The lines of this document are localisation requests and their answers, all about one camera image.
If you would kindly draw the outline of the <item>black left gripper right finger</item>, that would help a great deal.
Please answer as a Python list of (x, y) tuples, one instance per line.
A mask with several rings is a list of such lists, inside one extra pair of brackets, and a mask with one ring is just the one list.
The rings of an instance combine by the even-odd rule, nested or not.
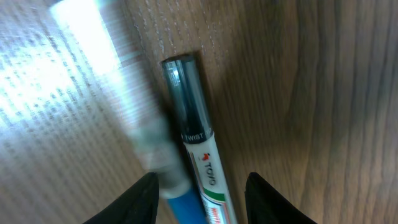
[(244, 195), (249, 224), (316, 224), (257, 172), (248, 175)]

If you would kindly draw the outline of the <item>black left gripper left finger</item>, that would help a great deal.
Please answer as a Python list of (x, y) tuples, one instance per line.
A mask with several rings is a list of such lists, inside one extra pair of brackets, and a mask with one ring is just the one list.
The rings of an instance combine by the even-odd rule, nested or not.
[(155, 224), (158, 204), (159, 178), (148, 172), (84, 224)]

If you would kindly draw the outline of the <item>blue whiteboard marker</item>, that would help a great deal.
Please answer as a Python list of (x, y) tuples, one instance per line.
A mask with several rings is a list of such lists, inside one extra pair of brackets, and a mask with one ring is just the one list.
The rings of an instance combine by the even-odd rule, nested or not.
[(207, 223), (202, 202), (188, 176), (168, 122), (157, 118), (126, 131), (143, 168), (157, 173), (160, 197), (181, 224)]

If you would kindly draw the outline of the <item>black whiteboard marker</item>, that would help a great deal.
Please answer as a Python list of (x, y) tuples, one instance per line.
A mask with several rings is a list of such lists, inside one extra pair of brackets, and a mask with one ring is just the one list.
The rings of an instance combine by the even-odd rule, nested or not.
[(209, 222), (237, 224), (195, 58), (180, 55), (161, 64)]

